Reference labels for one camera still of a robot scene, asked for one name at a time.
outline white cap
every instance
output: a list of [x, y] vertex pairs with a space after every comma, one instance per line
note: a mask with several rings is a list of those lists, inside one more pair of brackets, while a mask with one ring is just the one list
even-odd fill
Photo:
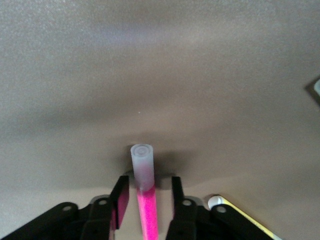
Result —
[[314, 90], [316, 91], [317, 94], [320, 96], [320, 80], [318, 80], [315, 85], [314, 85]]
[[225, 201], [224, 201], [224, 198], [220, 195], [215, 195], [215, 196], [212, 196], [209, 201], [208, 201], [208, 206], [210, 209], [212, 209], [214, 206], [216, 205], [220, 205], [220, 204], [224, 204]]
[[136, 187], [148, 191], [155, 184], [154, 150], [148, 144], [136, 144], [131, 147], [133, 173]]

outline pink liquid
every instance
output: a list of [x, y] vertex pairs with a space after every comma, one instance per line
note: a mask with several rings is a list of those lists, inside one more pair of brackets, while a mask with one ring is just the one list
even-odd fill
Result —
[[158, 240], [156, 188], [136, 190], [142, 226], [143, 240]]

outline gray surface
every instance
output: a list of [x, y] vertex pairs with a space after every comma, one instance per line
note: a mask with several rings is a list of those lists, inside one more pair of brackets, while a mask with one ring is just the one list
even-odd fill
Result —
[[[154, 148], [287, 240], [320, 235], [320, 1], [2, 0], [0, 237]], [[160, 239], [172, 217], [157, 191]], [[135, 190], [117, 240], [141, 239]]]

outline metal screw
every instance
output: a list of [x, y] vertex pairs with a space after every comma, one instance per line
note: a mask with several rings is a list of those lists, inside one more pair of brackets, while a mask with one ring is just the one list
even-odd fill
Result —
[[190, 200], [186, 199], [186, 200], [183, 200], [182, 204], [185, 206], [191, 206], [192, 203]]
[[99, 205], [105, 205], [105, 204], [107, 204], [107, 200], [101, 200], [101, 201], [99, 201]]
[[62, 211], [65, 211], [65, 212], [67, 212], [67, 211], [69, 211], [69, 210], [71, 210], [71, 206], [65, 206], [64, 208], [62, 208]]
[[216, 210], [217, 210], [217, 212], [222, 213], [222, 214], [227, 212], [227, 209], [224, 206], [218, 206], [216, 208]]

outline black bracket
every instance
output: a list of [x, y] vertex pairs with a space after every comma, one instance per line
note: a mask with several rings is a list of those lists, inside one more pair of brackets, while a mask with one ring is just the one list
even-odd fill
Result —
[[113, 240], [129, 201], [129, 177], [121, 176], [110, 196], [98, 196], [82, 209], [63, 202], [2, 240]]
[[180, 177], [172, 177], [173, 220], [166, 240], [272, 240], [233, 207], [211, 210], [184, 195]]

